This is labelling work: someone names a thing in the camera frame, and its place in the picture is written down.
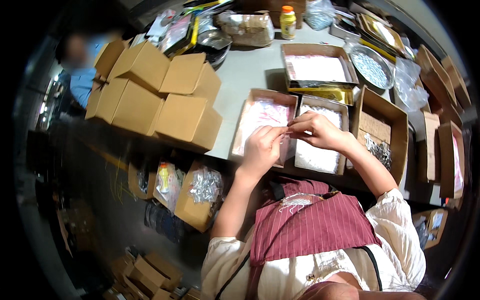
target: left hand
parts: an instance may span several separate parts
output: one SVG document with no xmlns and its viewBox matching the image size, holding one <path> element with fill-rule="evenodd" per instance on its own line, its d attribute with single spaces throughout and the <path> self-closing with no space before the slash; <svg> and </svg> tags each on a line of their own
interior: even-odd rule
<svg viewBox="0 0 480 300">
<path fill-rule="evenodd" d="M 280 157 L 280 140 L 288 127 L 261 126 L 245 142 L 243 163 L 239 170 L 259 181 Z"/>
</svg>

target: orange bottle cap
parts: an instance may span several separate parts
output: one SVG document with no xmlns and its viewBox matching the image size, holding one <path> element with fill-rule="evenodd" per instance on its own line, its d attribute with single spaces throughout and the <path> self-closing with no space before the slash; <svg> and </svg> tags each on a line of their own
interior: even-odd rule
<svg viewBox="0 0 480 300">
<path fill-rule="evenodd" d="M 283 12 L 292 12 L 293 7 L 291 7 L 289 5 L 284 5 L 284 6 L 282 6 L 282 10 L 283 10 Z"/>
</svg>

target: white blouse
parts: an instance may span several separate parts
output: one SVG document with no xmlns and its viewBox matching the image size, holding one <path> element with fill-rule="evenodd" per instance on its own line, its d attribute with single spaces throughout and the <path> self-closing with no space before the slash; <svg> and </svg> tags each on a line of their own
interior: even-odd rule
<svg viewBox="0 0 480 300">
<path fill-rule="evenodd" d="M 412 223 L 410 206 L 399 190 L 379 197 L 366 216 L 382 247 L 368 245 L 377 261 L 384 291 L 413 291 L 425 275 L 425 256 Z M 246 242 L 235 237 L 213 238 L 202 266 L 202 299 L 214 299 L 224 283 L 248 254 L 252 234 Z M 237 273 L 222 292 L 222 299 L 243 300 L 250 263 Z M 258 283 L 258 299 L 296 300 L 310 285 L 338 272 L 351 273 L 363 290 L 378 291 L 372 261 L 363 249 L 341 249 L 266 262 Z M 307 280 L 313 274 L 315 279 Z"/>
</svg>

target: right hand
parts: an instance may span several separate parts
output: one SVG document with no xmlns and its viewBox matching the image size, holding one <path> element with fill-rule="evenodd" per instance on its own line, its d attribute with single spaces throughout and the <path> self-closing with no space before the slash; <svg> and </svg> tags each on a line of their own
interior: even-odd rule
<svg viewBox="0 0 480 300">
<path fill-rule="evenodd" d="M 349 140 L 353 137 L 350 132 L 344 132 L 335 127 L 324 115 L 311 110 L 290 121 L 288 131 L 292 132 L 290 138 L 305 141 L 317 148 L 341 153 L 345 151 Z"/>
</svg>

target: workbench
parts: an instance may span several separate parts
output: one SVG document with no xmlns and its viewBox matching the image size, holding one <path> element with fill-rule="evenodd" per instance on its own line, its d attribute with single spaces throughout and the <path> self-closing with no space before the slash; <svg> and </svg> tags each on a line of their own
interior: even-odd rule
<svg viewBox="0 0 480 300">
<path fill-rule="evenodd" d="M 276 29 L 275 40 L 270 47 L 235 47 L 233 46 L 227 54 L 225 61 L 217 69 L 216 73 L 222 81 L 222 85 L 214 103 L 214 109 L 223 117 L 223 122 L 218 132 L 215 145 L 206 155 L 231 160 L 231 147 L 235 138 L 237 125 L 240 120 L 241 111 L 245 99 L 251 88 L 264 88 L 286 92 L 285 70 L 281 56 L 281 45 L 284 43 L 327 43 L 335 46 L 343 46 L 345 41 L 336 36 L 330 35 L 329 28 L 321 31 L 314 31 L 305 22 L 302 29 L 296 30 L 294 40 L 288 41 L 280 37 Z M 390 91 L 383 91 L 381 96 L 390 101 Z M 414 155 L 414 145 L 409 144 L 409 155 Z M 400 191 L 406 199 L 410 193 L 405 190 L 407 173 L 415 177 L 416 172 L 407 172 L 408 162 L 405 162 L 404 174 L 400 183 Z M 326 181 L 332 185 L 346 188 L 368 191 L 365 183 L 359 176 L 320 173 L 307 169 L 294 167 L 294 158 L 285 163 L 284 168 L 273 168 L 274 171 L 294 175 L 312 180 Z M 438 186 L 431 188 L 431 204 L 439 205 Z"/>
</svg>

